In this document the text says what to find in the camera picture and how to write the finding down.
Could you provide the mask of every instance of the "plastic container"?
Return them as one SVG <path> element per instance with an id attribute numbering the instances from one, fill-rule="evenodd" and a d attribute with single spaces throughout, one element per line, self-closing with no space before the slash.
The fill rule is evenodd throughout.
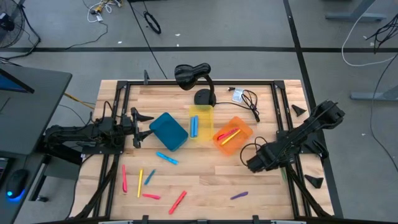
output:
<path id="1" fill-rule="evenodd" d="M 189 129 L 191 130 L 191 117 L 198 116 L 197 137 L 190 139 L 196 141 L 210 141 L 214 135 L 213 129 L 213 107 L 211 105 L 191 105 L 189 107 Z"/>
<path id="2" fill-rule="evenodd" d="M 233 130 L 234 128 L 239 128 L 241 131 L 222 146 L 221 143 L 228 137 L 217 140 L 218 136 L 228 133 L 229 131 Z M 221 152 L 230 156 L 230 155 L 234 154 L 234 152 L 237 149 L 241 149 L 243 147 L 243 144 L 250 138 L 250 136 L 252 134 L 253 134 L 253 130 L 244 121 L 242 121 L 241 118 L 235 116 L 232 118 L 231 121 L 229 121 L 229 123 L 227 125 L 225 125 L 223 128 L 221 128 L 213 136 L 213 142 L 214 142 L 214 145 Z"/>
<path id="3" fill-rule="evenodd" d="M 156 137 L 172 152 L 182 146 L 188 138 L 188 133 L 169 113 L 159 116 L 149 125 L 149 129 L 153 130 Z"/>

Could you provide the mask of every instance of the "computer mouse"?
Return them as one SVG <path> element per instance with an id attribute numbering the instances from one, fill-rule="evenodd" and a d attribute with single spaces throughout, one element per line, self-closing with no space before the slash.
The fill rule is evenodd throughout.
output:
<path id="1" fill-rule="evenodd" d="M 28 171 L 25 169 L 16 170 L 11 174 L 6 185 L 6 192 L 9 198 L 16 198 L 24 191 L 27 175 Z"/>

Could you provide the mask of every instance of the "black desk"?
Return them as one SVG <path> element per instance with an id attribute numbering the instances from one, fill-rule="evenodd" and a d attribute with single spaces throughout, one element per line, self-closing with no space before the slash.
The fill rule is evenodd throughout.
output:
<path id="1" fill-rule="evenodd" d="M 0 90 L 2 100 L 10 98 L 0 114 L 0 151 L 29 155 L 47 128 L 72 75 L 35 68 L 0 65 L 35 92 Z"/>
<path id="2" fill-rule="evenodd" d="M 72 75 L 13 65 L 0 68 L 35 90 L 33 94 L 0 90 L 0 101 L 10 97 L 0 114 L 0 156 L 13 158 L 0 185 L 0 219 L 8 224 L 17 217 L 46 157 L 36 152 L 37 146 Z M 6 182 L 15 170 L 23 168 L 26 155 L 29 176 L 25 192 L 19 201 L 12 202 L 6 196 Z"/>

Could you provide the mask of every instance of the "fan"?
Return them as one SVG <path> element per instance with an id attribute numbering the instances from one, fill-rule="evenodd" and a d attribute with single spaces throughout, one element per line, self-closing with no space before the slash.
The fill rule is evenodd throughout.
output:
<path id="1" fill-rule="evenodd" d="M 41 41 L 39 35 L 33 30 L 26 18 L 22 6 L 23 3 L 24 0 L 20 0 L 18 4 L 14 0 L 0 0 L 0 48 L 14 45 L 22 37 L 24 32 L 28 35 L 28 40 L 32 44 L 32 48 L 24 54 L 13 57 L 0 57 L 1 59 L 10 60 L 12 58 L 28 56 Z M 25 21 L 31 31 L 36 35 L 36 43 L 30 40 L 30 34 L 25 31 Z"/>

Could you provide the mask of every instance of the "monitor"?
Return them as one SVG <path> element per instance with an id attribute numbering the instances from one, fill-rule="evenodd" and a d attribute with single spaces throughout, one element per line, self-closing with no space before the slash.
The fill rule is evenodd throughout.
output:
<path id="1" fill-rule="evenodd" d="M 0 68 L 0 90 L 33 93 L 35 90 Z"/>

